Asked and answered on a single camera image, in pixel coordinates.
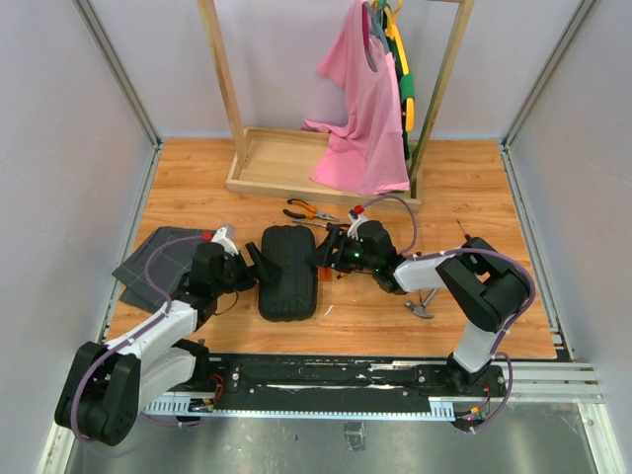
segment gray wall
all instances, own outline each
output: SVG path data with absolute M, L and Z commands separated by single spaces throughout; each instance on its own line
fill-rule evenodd
M 632 2 L 602 0 L 513 147 L 577 356 L 632 468 Z
M 150 146 L 69 0 L 2 2 L 0 64 L 0 471 L 32 473 Z
M 476 0 L 435 138 L 501 137 L 578 0 Z M 229 133 L 196 0 L 93 0 L 131 81 L 165 135 Z M 245 124 L 344 122 L 343 94 L 314 71 L 350 0 L 216 0 Z M 417 129 L 456 7 L 407 0 L 398 25 L 417 86 Z

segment black mat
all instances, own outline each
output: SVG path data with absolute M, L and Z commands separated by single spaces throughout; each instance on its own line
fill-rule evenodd
M 182 237 L 201 236 L 205 230 L 181 227 L 159 227 L 125 260 L 112 275 L 126 286 L 120 301 L 137 308 L 156 312 L 164 303 L 163 296 L 149 286 L 145 277 L 145 263 L 161 245 Z M 159 287 L 172 293 L 180 277 L 191 269 L 191 260 L 200 240 L 173 244 L 156 257 L 149 269 L 151 279 Z

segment wooden post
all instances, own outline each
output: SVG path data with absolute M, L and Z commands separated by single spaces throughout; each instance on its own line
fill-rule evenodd
M 219 28 L 219 19 L 217 18 L 217 10 L 215 10 L 214 0 L 197 0 L 199 14 L 204 23 L 208 46 L 215 63 L 215 72 L 217 73 L 217 81 L 221 90 L 221 97 L 224 101 L 226 114 L 228 115 L 228 123 L 230 131 L 235 139 L 237 148 L 237 158 L 241 168 L 248 166 L 248 143 L 244 133 L 244 125 L 239 114 L 237 106 L 237 97 L 233 88 L 233 81 L 230 77 L 230 69 L 228 68 L 228 58 L 226 57 L 226 49 L 224 48 L 224 40 L 221 37 L 221 29 Z
M 445 55 L 443 56 L 441 68 L 438 71 L 438 76 L 436 77 L 436 82 L 434 83 L 433 95 L 428 106 L 428 112 L 426 114 L 426 119 L 424 120 L 424 126 L 422 127 L 422 134 L 420 136 L 419 142 L 417 143 L 417 147 L 413 152 L 414 159 L 409 175 L 413 185 L 411 189 L 413 190 L 419 189 L 415 186 L 415 183 L 419 178 L 422 161 L 424 159 L 424 153 L 426 152 L 426 148 L 428 147 L 431 135 L 433 134 L 433 128 L 435 128 L 436 117 L 438 116 L 438 111 L 441 107 L 441 101 L 443 100 L 445 89 L 447 88 L 447 82 L 449 81 L 450 74 L 452 73 L 452 68 L 454 67 L 454 62 L 456 61 L 456 55 L 458 54 L 458 50 L 461 46 L 461 41 L 463 40 L 463 35 L 465 34 L 465 27 L 467 27 L 467 22 L 470 18 L 472 7 L 474 6 L 474 0 L 433 1 L 458 3 L 459 6 L 458 10 L 456 11 L 456 16 L 454 17 L 452 31 L 450 32 L 450 38 L 447 42 L 447 48 L 445 49 Z

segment wooden rack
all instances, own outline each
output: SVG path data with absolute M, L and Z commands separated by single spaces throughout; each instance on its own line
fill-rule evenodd
M 410 174 L 413 177 L 411 190 L 402 195 L 402 198 L 414 210 L 419 210 L 422 204 L 421 165 L 423 156 L 433 133 L 447 82 L 474 5 L 474 0 L 427 1 L 458 3 L 459 5 L 443 61 L 434 83 L 433 95 L 422 127 L 421 138 L 417 145 L 420 147 L 420 152 Z M 215 64 L 230 130 L 235 140 L 235 157 L 226 179 L 228 190 L 233 193 L 279 198 L 303 198 L 344 205 L 354 205 L 366 200 L 366 197 L 333 190 L 309 179 L 310 173 L 316 167 L 327 147 L 329 140 L 327 133 L 283 128 L 244 128 L 237 106 L 214 0 L 198 0 L 197 4 Z M 391 199 L 383 200 L 379 204 L 384 207 L 393 207 Z

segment gray floor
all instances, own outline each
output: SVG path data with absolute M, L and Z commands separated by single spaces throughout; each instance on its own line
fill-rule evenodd
M 367 422 L 349 450 L 345 422 L 213 419 L 180 431 L 138 422 L 109 454 L 73 449 L 67 474 L 110 473 L 594 473 L 575 405 L 513 405 L 474 436 L 441 422 Z

